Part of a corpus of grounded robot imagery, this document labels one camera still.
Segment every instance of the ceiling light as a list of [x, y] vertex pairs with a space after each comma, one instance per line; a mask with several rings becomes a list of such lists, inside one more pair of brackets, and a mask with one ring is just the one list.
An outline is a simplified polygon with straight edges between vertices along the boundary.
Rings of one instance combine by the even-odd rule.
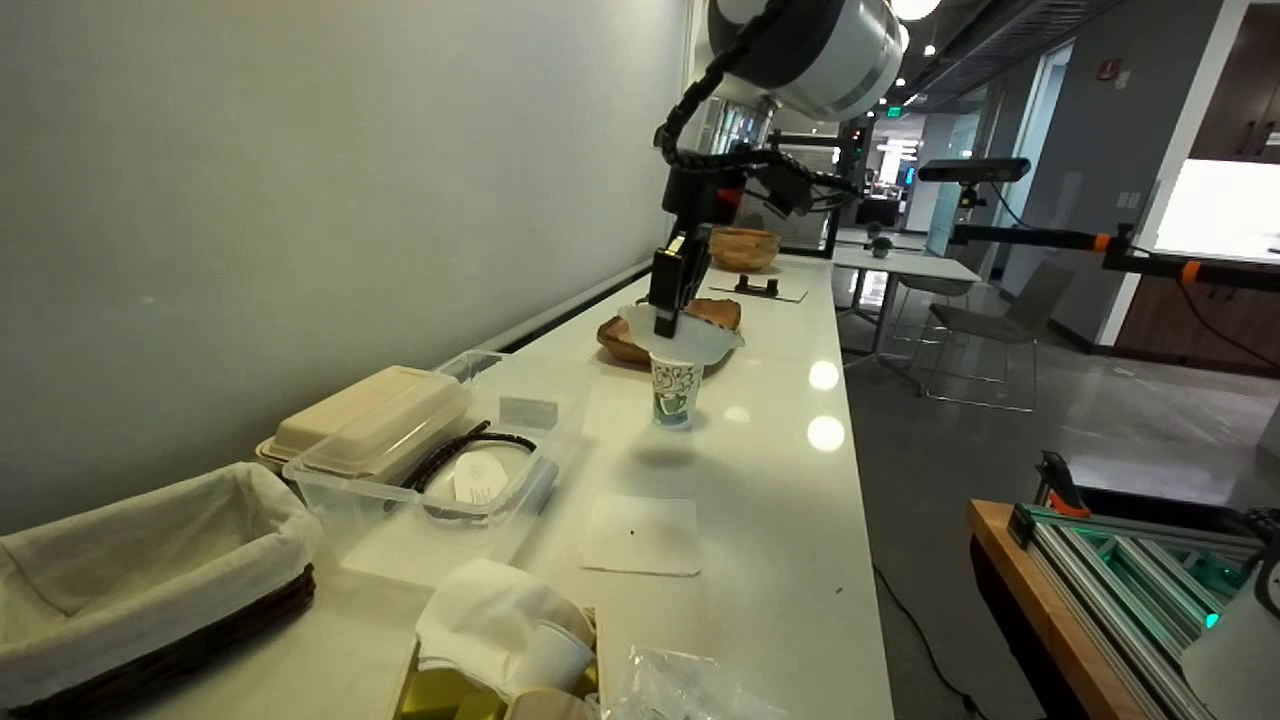
[[891, 15], [914, 25], [937, 11], [939, 0], [891, 0]]

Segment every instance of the wooden table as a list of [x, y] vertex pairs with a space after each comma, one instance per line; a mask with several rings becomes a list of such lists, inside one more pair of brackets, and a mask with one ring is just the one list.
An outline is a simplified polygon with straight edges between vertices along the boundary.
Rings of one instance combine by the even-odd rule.
[[972, 499], [976, 572], [994, 576], [1040, 657], [1058, 673], [1082, 717], [1163, 717], [1114, 643], [1053, 572], [1040, 550], [1006, 530], [1011, 503]]

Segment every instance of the plastic tray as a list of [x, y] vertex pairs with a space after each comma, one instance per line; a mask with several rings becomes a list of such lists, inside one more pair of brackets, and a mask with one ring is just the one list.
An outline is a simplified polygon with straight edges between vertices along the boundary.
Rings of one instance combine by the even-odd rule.
[[313, 466], [329, 454], [329, 441], [294, 456], [282, 466], [282, 480], [303, 493], [321, 516], [323, 550], [346, 572], [436, 589], [436, 579], [466, 560], [512, 560], [537, 531], [543, 503], [577, 456], [581, 401], [571, 390], [538, 384], [537, 365], [466, 351], [440, 374], [457, 377], [473, 397], [457, 437], [486, 422], [486, 434], [524, 437], [537, 454], [512, 454], [504, 445], [477, 450], [498, 456], [517, 485], [517, 493], [486, 514], [440, 514], [414, 490], [335, 476]]

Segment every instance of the white table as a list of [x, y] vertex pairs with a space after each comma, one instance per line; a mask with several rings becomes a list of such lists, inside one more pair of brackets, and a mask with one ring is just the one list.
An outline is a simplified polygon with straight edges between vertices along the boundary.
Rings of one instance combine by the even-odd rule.
[[943, 294], [943, 295], [967, 294], [980, 280], [972, 269], [965, 269], [952, 257], [901, 252], [901, 248], [891, 248], [882, 257], [873, 257], [868, 248], [846, 248], [846, 244], [834, 248], [834, 280], [846, 283], [842, 294], [851, 294], [851, 310], [865, 295], [865, 275], [868, 273], [882, 273], [886, 275], [873, 351], [879, 351], [879, 336], [882, 336], [882, 325], [886, 325], [891, 295], [897, 295], [901, 280], [910, 283], [910, 289]]
[[[597, 325], [647, 280], [527, 346], [512, 365], [584, 392], [584, 454], [521, 565], [598, 616], [605, 700], [631, 647], [723, 660], [793, 720], [891, 717], [865, 493], [831, 310], [831, 264], [780, 260], [803, 304], [742, 304], [742, 347], [705, 384], [700, 429], [647, 429], [647, 377], [597, 359]], [[705, 572], [581, 569], [598, 496], [691, 499]], [[321, 572], [321, 606], [148, 717], [386, 717], [425, 595]]]

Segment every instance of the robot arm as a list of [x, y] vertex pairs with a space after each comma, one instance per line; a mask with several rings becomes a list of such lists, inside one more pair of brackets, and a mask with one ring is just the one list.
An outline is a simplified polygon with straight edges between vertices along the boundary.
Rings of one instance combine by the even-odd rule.
[[709, 273], [705, 222], [719, 214], [723, 191], [740, 191], [755, 178], [780, 214], [854, 191], [831, 178], [811, 178], [777, 148], [682, 152], [680, 132], [691, 114], [723, 77], [740, 77], [803, 117], [851, 121], [882, 98], [907, 48], [907, 32], [882, 0], [712, 0], [709, 41], [716, 62], [650, 138], [672, 163], [662, 210], [675, 215], [668, 244], [650, 257], [647, 304], [661, 336], [675, 336]]

